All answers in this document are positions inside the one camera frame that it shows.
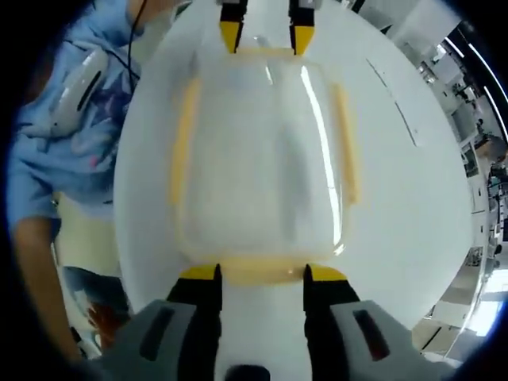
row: white cabinet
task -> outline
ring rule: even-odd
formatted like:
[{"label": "white cabinet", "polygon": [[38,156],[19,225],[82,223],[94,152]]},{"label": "white cabinet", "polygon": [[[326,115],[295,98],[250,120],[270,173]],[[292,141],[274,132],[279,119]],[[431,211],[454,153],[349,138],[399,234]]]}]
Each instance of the white cabinet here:
[{"label": "white cabinet", "polygon": [[472,217],[473,247],[487,244],[489,233],[488,212],[475,212]]},{"label": "white cabinet", "polygon": [[489,198],[487,194],[486,180],[480,173],[468,179],[469,192],[471,194],[472,213],[488,211]]},{"label": "white cabinet", "polygon": [[432,319],[460,328],[464,324],[470,309],[471,305],[442,302],[440,300],[434,307]]}]

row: light blue shirt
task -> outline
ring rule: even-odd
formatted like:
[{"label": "light blue shirt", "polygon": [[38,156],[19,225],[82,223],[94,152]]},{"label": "light blue shirt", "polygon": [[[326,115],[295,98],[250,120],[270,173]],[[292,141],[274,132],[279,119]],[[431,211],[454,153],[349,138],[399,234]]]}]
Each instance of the light blue shirt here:
[{"label": "light blue shirt", "polygon": [[[89,214],[112,213],[114,165],[125,114],[132,97],[127,55],[132,22],[127,0],[90,6],[72,25],[56,49],[52,75],[43,92],[20,108],[7,166],[7,221],[10,232],[26,217],[48,217],[60,226],[53,192],[64,193]],[[83,63],[92,49],[72,41],[100,45],[110,56],[105,79],[91,95],[80,128],[69,137],[42,138],[22,132],[27,125],[47,127],[70,71]],[[122,62],[111,52],[121,58]],[[139,73],[139,67],[133,64]]]}]

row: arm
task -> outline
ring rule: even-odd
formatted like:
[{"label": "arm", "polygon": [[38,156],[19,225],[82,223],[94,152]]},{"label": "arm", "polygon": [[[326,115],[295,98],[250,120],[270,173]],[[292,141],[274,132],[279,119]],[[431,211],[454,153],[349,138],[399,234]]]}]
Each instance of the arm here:
[{"label": "arm", "polygon": [[25,286],[50,338],[69,359],[79,358],[65,312],[51,243],[60,220],[52,188],[12,159],[7,168],[7,221]]},{"label": "arm", "polygon": [[49,337],[69,360],[78,360],[51,253],[52,220],[29,217],[19,221],[13,242],[25,286]]}]

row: white table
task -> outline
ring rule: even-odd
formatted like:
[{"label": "white table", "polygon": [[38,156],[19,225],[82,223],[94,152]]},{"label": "white table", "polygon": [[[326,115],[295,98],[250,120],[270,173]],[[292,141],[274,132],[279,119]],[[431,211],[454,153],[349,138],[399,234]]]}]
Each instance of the white table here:
[{"label": "white table", "polygon": [[[214,3],[196,1],[175,23],[144,67],[125,121],[114,208],[121,271],[135,311],[165,298],[188,265],[173,245],[167,209],[168,157],[175,134],[169,126],[176,117],[169,89],[183,76],[171,72],[168,63],[185,63],[198,46],[201,52],[223,49],[220,9]],[[306,57],[349,93],[362,182],[347,248],[327,264],[347,274],[361,298],[374,300],[412,328],[444,293],[471,247],[471,201],[460,150],[432,91],[385,36],[335,2],[323,2],[316,25]],[[290,47],[288,30],[287,2],[250,1],[244,36],[261,35],[271,46]],[[271,335],[277,332],[277,354],[288,349],[294,367],[284,376],[304,379],[306,348],[294,352],[294,343],[305,340],[299,328],[301,285],[226,289],[223,327],[239,328],[241,319],[256,319]],[[256,345],[254,352],[265,351],[266,361],[273,358],[273,352]],[[298,359],[302,363],[295,366]]]}]

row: window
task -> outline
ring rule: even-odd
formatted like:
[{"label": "window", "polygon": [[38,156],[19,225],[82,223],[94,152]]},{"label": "window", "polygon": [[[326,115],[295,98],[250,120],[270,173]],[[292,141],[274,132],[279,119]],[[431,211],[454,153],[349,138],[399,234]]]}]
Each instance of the window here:
[{"label": "window", "polygon": [[[495,270],[487,280],[484,293],[508,291],[508,270]],[[495,323],[502,302],[480,302],[473,314],[468,328],[476,331],[477,336],[486,336]]]}]

